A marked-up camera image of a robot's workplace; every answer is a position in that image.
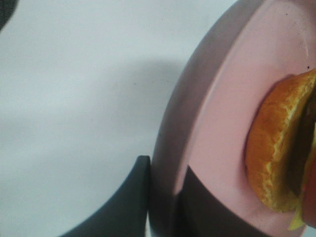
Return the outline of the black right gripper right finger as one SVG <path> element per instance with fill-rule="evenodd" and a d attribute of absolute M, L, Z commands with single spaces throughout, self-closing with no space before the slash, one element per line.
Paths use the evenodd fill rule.
<path fill-rule="evenodd" d="M 267 237 L 226 208 L 188 168 L 174 221 L 175 237 Z"/>

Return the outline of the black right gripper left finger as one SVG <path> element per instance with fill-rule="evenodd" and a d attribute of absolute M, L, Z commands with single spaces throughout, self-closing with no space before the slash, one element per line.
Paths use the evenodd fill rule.
<path fill-rule="evenodd" d="M 114 195 L 64 237 L 144 237 L 150 192 L 150 157 L 139 156 Z"/>

